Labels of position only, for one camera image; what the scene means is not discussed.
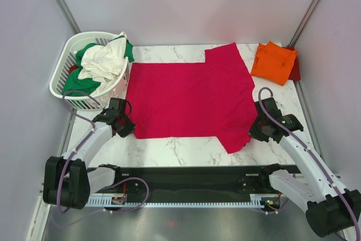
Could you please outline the pink t shirt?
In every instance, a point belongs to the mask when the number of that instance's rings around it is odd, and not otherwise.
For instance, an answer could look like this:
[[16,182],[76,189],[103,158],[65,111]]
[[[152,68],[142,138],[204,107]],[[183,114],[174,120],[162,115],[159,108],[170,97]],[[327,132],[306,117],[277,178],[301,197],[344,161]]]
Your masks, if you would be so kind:
[[135,63],[126,98],[138,139],[216,137],[229,153],[251,140],[254,82],[235,43],[202,63]]

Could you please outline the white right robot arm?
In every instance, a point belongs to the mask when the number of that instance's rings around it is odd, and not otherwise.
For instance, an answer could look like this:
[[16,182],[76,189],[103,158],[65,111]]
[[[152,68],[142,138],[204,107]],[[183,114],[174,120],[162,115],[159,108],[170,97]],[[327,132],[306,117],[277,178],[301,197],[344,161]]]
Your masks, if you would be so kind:
[[257,101],[255,107],[258,116],[249,135],[261,142],[272,139],[279,144],[306,181],[298,181],[280,164],[271,164],[260,170],[259,188],[284,194],[303,211],[317,236],[325,237],[354,227],[356,239],[360,240],[360,192],[347,189],[331,172],[307,141],[295,115],[283,115],[272,97]]

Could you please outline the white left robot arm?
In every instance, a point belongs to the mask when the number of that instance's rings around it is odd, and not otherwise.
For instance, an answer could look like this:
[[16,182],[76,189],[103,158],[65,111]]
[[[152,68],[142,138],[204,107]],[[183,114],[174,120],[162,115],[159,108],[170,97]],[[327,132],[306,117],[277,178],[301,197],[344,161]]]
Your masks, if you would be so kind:
[[89,120],[86,134],[61,156],[52,156],[45,164],[43,201],[57,207],[60,213],[82,209],[90,195],[104,190],[118,192],[124,179],[119,166],[90,162],[114,136],[127,137],[135,129],[130,120],[132,107],[128,100],[111,98],[108,108]]

